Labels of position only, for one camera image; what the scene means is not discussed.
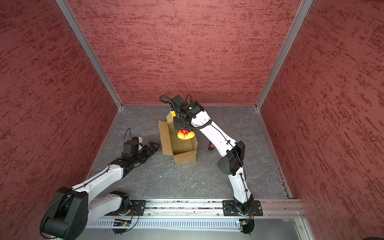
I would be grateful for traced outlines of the yellow white object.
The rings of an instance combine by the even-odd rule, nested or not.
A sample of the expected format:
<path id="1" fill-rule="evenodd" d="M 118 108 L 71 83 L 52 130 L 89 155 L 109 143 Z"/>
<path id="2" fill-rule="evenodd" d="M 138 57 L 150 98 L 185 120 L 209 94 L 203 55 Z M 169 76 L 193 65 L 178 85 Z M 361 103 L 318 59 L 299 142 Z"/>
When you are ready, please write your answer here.
<path id="1" fill-rule="evenodd" d="M 174 128 L 175 130 L 178 131 L 177 133 L 177 137 L 180 139 L 180 140 L 191 140 L 195 137 L 195 133 L 191 130 L 188 130 L 186 128 L 183 128 L 179 119 L 177 118 L 176 116 L 176 112 L 175 111 L 171 111 L 171 116 L 172 116 L 172 120 L 173 120 L 173 123 L 174 123 Z"/>

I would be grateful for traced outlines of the brown cardboard express box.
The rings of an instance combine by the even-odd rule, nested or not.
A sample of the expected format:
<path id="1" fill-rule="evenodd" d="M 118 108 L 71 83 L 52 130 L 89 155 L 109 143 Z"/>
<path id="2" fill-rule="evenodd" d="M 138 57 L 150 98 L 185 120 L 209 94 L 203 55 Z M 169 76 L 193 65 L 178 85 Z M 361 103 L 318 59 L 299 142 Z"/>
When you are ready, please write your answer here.
<path id="1" fill-rule="evenodd" d="M 198 146 L 196 137 L 186 141 L 180 140 L 177 137 L 178 131 L 174 128 L 171 112 L 167 115 L 167 122 L 158 123 L 163 154 L 172 156 L 176 167 L 196 163 Z"/>

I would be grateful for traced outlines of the red handled box cutter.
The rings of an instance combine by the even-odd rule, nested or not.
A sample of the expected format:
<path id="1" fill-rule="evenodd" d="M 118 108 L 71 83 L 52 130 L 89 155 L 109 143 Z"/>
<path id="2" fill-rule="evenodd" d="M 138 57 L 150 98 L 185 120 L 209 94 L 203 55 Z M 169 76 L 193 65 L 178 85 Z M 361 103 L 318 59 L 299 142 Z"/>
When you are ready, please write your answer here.
<path id="1" fill-rule="evenodd" d="M 209 147 L 208 147 L 208 150 L 209 151 L 213 151 L 214 149 L 215 149 L 215 146 L 212 143 L 210 143 Z"/>

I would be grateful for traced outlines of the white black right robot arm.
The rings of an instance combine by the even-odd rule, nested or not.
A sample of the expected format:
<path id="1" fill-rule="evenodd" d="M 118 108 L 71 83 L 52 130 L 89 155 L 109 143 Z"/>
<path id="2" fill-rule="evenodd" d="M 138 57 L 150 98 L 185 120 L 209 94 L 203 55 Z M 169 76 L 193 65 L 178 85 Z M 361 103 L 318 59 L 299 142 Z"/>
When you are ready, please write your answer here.
<path id="1" fill-rule="evenodd" d="M 254 197 L 246 183 L 245 144 L 227 135 L 197 101 L 187 102 L 179 95 L 173 98 L 161 96 L 159 100 L 171 106 L 174 128 L 180 140 L 190 140 L 195 131 L 200 131 L 219 152 L 222 158 L 217 165 L 230 180 L 236 210 L 243 216 L 247 215 L 252 209 Z"/>

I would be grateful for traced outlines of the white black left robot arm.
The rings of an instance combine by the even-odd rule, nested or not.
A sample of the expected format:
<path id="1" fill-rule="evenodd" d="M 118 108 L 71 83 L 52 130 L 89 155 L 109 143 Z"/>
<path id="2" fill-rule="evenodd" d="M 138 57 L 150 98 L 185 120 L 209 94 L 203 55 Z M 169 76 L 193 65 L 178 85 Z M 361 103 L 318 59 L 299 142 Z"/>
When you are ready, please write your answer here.
<path id="1" fill-rule="evenodd" d="M 139 208 L 132 204 L 129 194 L 112 191 L 103 197 L 100 193 L 144 164 L 159 148 L 158 143 L 144 145 L 142 138 L 132 137 L 124 142 L 121 156 L 104 170 L 71 188 L 57 190 L 41 220 L 40 235 L 47 240 L 75 240 L 88 223 L 107 214 L 116 213 L 130 220 L 139 216 Z"/>

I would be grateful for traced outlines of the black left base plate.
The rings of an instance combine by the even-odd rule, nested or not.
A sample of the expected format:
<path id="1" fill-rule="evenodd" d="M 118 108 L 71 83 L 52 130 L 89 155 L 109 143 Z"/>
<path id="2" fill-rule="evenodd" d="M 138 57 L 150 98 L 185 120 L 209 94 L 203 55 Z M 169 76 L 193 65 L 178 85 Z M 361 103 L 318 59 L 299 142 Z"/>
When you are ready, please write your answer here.
<path id="1" fill-rule="evenodd" d="M 119 216 L 143 216 L 146 208 L 146 200 L 129 200 L 128 208 L 118 212 Z"/>

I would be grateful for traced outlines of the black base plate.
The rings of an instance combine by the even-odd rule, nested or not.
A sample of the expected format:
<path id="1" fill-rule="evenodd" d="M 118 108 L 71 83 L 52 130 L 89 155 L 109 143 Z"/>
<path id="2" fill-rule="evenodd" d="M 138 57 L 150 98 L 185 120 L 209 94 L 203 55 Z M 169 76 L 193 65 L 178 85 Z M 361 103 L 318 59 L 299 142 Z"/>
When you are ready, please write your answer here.
<path id="1" fill-rule="evenodd" d="M 235 200 L 224 200 L 222 202 L 224 216 L 247 216 L 254 217 L 263 216 L 263 210 L 260 201 L 250 201 L 245 204 L 240 204 Z"/>
<path id="2" fill-rule="evenodd" d="M 146 208 L 146 200 L 129 200 L 128 208 L 118 212 L 119 216 L 143 216 Z"/>

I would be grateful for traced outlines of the aluminium front rail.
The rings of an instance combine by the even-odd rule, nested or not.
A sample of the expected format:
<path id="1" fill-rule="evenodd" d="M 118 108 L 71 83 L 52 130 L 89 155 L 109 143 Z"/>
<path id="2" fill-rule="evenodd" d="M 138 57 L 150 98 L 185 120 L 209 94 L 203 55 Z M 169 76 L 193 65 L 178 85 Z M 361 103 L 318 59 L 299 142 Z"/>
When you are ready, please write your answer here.
<path id="1" fill-rule="evenodd" d="M 228 212 L 223 199 L 164 199 L 146 198 L 143 210 L 145 218 L 235 218 L 236 211 Z M 255 200 L 252 210 L 256 219 L 298 219 L 306 214 L 300 200 Z"/>

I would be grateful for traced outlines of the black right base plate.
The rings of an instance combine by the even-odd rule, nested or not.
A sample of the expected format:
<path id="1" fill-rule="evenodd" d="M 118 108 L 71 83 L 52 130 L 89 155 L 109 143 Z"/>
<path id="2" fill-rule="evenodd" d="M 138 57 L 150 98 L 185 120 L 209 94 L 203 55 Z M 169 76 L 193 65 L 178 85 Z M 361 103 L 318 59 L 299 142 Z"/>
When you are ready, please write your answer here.
<path id="1" fill-rule="evenodd" d="M 263 216 L 263 210 L 260 201 L 250 201 L 245 204 L 240 204 L 235 200 L 224 200 L 222 202 L 224 216 L 247 216 L 254 217 Z"/>

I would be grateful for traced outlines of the aluminium left corner post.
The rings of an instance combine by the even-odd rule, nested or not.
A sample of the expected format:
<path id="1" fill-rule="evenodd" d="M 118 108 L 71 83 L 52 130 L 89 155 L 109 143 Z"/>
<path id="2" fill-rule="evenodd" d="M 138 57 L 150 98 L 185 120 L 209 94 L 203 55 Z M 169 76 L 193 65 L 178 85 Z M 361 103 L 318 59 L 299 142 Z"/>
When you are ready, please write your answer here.
<path id="1" fill-rule="evenodd" d="M 97 57 L 94 49 L 92 48 L 89 40 L 87 39 L 83 29 L 81 28 L 80 23 L 76 19 L 75 14 L 72 11 L 68 1 L 56 0 L 56 3 L 58 4 L 61 12 L 63 13 L 64 17 L 69 23 L 72 31 L 74 32 L 75 36 L 77 37 L 78 41 L 83 47 L 93 67 L 95 68 L 96 72 L 98 73 L 99 77 L 104 83 L 107 91 L 109 92 L 110 96 L 112 97 L 115 104 L 117 105 L 118 110 L 121 111 L 123 109 L 123 102 L 118 96 L 118 93 L 116 92 L 110 78 L 108 77 L 106 71 L 104 70 L 99 58 Z"/>

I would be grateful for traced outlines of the aluminium corner post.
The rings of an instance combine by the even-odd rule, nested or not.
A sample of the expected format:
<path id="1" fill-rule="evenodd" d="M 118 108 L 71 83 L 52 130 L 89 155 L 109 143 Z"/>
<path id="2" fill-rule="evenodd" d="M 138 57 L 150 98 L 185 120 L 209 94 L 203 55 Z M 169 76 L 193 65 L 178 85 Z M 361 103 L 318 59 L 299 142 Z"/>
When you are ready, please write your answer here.
<path id="1" fill-rule="evenodd" d="M 276 59 L 276 62 L 271 70 L 271 73 L 267 79 L 267 82 L 263 88 L 263 91 L 256 103 L 256 111 L 260 111 L 262 108 L 263 103 L 265 102 L 268 93 L 270 92 L 272 85 L 280 71 L 280 68 L 282 67 L 284 60 L 303 24 L 303 21 L 313 3 L 313 0 L 302 0 L 301 4 L 298 8 L 298 11 L 294 17 L 294 20 L 290 26 L 290 29 L 287 33 L 287 36 L 284 40 L 284 43 L 281 47 L 281 50 L 278 54 L 278 57 Z"/>
<path id="2" fill-rule="evenodd" d="M 110 96 L 112 97 L 115 104 L 117 105 L 118 110 L 121 111 L 123 109 L 123 102 L 118 96 L 118 93 L 116 92 L 110 78 L 108 77 L 106 71 L 104 70 L 99 58 L 97 57 L 94 49 L 92 48 L 89 40 L 87 39 L 83 29 L 81 28 L 80 23 L 76 19 L 75 14 L 72 11 L 68 1 L 56 0 L 56 3 L 58 4 L 61 12 L 63 13 L 64 17 L 69 23 L 72 31 L 74 32 L 75 36 L 77 37 L 78 41 L 83 47 L 93 67 L 95 68 L 96 72 L 98 73 L 99 77 L 104 83 L 107 91 L 109 92 Z"/>

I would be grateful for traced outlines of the aluminium right corner post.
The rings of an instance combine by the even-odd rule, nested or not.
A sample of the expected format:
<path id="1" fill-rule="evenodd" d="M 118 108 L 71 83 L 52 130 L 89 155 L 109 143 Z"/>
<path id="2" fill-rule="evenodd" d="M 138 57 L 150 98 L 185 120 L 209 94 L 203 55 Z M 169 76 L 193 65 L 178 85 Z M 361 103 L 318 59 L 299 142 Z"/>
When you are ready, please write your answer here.
<path id="1" fill-rule="evenodd" d="M 287 33 L 287 36 L 284 40 L 284 43 L 281 47 L 281 50 L 278 54 L 278 57 L 276 59 L 276 62 L 271 70 L 271 73 L 267 79 L 267 82 L 263 88 L 263 91 L 256 103 L 256 111 L 260 111 L 262 108 L 263 103 L 265 102 L 268 93 L 270 92 L 272 85 L 280 71 L 280 68 L 282 67 L 284 60 L 303 24 L 303 21 L 313 3 L 313 0 L 302 0 L 301 4 L 298 8 L 298 11 L 294 17 L 294 20 L 290 26 L 290 29 Z"/>

